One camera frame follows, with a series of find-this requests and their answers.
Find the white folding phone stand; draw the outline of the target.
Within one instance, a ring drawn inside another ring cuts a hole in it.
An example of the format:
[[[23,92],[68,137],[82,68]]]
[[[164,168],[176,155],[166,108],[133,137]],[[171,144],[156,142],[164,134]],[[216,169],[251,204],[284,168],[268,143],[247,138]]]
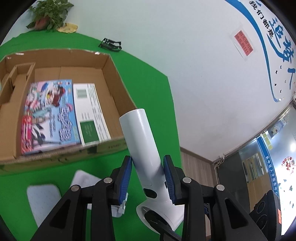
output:
[[[118,170],[114,171],[115,178],[97,178],[85,171],[75,172],[71,187],[78,187],[86,196],[88,205],[92,206],[92,214],[110,219],[121,217],[125,213],[128,193],[125,184],[120,184]]]

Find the white lint roller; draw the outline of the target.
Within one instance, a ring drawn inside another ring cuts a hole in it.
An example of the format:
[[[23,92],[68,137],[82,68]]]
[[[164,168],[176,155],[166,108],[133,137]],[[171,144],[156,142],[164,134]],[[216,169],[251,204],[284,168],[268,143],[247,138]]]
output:
[[[131,110],[122,115],[119,121],[146,197],[136,207],[138,217],[155,231],[144,217],[148,211],[154,211],[175,231],[183,221],[184,206],[175,206],[170,200],[163,166],[145,110]]]

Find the white green medicine box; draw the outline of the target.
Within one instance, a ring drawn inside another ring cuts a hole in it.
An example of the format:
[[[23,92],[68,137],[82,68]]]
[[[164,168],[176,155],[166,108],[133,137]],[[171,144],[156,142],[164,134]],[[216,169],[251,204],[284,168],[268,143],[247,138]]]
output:
[[[95,84],[73,84],[73,99],[81,143],[110,140]]]

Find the colourful children's book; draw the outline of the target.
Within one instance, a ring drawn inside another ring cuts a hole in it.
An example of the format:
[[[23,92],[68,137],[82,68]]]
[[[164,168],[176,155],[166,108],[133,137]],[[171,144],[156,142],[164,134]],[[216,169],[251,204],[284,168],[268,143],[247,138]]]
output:
[[[33,82],[21,129],[23,155],[80,144],[70,79]]]

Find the brown cardboard box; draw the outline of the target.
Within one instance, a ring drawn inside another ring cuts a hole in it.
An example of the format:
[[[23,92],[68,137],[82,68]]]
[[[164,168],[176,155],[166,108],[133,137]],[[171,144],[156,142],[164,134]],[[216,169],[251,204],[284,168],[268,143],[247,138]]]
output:
[[[109,54],[39,49],[1,60],[1,174],[126,149],[122,115],[135,110]]]

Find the cardboard divider insert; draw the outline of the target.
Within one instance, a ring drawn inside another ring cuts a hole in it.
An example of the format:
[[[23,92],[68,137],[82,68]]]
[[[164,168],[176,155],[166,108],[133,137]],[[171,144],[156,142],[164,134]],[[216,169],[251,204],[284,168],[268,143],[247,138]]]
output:
[[[35,81],[35,65],[15,65],[1,90],[1,162],[21,155],[21,124],[27,93]]]

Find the green table cloth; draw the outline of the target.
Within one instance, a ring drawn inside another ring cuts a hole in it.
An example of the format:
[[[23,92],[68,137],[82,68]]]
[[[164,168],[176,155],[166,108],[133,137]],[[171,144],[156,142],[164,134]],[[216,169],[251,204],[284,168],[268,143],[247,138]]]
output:
[[[30,49],[73,48],[98,51],[99,41],[78,33],[27,32],[1,46],[1,56]],[[169,154],[176,166],[181,165],[180,145],[175,110],[168,78],[124,52],[111,52],[112,60],[131,98],[138,108],[144,108],[149,119],[160,156]],[[85,159],[48,169],[1,176],[1,216],[17,240],[30,240],[37,230],[28,198],[30,185],[54,184],[65,193],[77,170],[104,178],[119,167],[128,151]],[[137,174],[132,173],[128,186],[125,214],[113,221],[117,240],[158,240],[159,236],[138,218],[136,206],[144,201]]]

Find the yellow cloth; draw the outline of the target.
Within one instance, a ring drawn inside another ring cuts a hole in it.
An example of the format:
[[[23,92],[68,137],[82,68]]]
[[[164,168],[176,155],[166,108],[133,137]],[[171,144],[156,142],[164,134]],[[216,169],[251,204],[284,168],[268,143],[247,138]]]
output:
[[[78,26],[72,23],[65,23],[62,27],[58,28],[57,31],[60,33],[71,34],[78,30]]]

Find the potted plant red pot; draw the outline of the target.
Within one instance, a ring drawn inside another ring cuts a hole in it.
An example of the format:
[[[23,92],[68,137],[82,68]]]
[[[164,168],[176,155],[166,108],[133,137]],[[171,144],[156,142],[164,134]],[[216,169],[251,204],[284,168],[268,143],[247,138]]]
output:
[[[72,7],[74,7],[74,4],[69,1],[37,1],[28,8],[28,12],[32,14],[32,20],[26,25],[26,28],[36,31],[57,30],[63,27]]]

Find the red wall notice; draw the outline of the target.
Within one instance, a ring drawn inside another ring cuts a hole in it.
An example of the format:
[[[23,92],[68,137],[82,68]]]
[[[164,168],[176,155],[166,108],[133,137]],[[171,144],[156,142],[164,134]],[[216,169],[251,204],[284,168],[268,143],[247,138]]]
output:
[[[247,61],[255,53],[255,47],[242,25],[233,30],[229,38],[244,61]]]

